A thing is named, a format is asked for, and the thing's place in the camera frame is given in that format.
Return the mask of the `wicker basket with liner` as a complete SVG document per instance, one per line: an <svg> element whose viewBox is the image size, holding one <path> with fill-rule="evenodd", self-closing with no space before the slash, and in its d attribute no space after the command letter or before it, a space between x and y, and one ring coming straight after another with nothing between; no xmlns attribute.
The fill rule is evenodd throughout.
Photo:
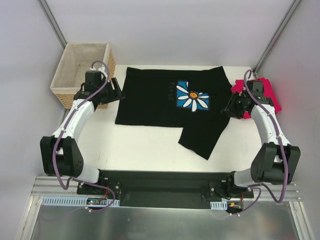
<svg viewBox="0 0 320 240"><path fill-rule="evenodd" d="M66 45L50 85L65 109L72 107L74 95L85 82L85 72L95 61L104 62L110 77L114 76L116 62L108 42L69 42Z"/></svg>

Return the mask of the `black t shirt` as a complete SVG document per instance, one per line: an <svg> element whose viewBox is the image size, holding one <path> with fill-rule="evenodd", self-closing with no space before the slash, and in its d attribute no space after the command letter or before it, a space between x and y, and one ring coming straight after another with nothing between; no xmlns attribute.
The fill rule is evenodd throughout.
<svg viewBox="0 0 320 240"><path fill-rule="evenodd" d="M230 117L231 84L222 66L206 70L128 67L115 124L182 128L179 144L208 160Z"/></svg>

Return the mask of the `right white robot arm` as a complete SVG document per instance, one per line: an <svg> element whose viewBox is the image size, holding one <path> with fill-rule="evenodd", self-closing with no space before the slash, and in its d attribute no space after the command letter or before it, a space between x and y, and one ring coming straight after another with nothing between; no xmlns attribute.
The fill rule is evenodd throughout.
<svg viewBox="0 0 320 240"><path fill-rule="evenodd" d="M281 202L296 171L301 150L293 146L281 130L276 118L280 107L271 84L265 78L236 80L231 92L224 112L236 119L250 115L257 127L261 148L250 168L230 172L217 189L227 198L234 198L253 187L281 185L280 197L275 199L277 203Z"/></svg>

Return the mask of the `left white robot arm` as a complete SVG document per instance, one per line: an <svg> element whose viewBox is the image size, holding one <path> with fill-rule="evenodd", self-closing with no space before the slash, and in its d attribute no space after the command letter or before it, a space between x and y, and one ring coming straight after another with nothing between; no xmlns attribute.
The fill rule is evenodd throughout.
<svg viewBox="0 0 320 240"><path fill-rule="evenodd" d="M115 77L110 78L105 67L92 67L85 72L85 81L74 95L69 113L60 127L50 136L40 140L40 152L44 172L61 180L63 176L88 182L88 188L99 195L106 183L99 178L100 171L85 163L78 140L89 118L99 105L123 99Z"/></svg>

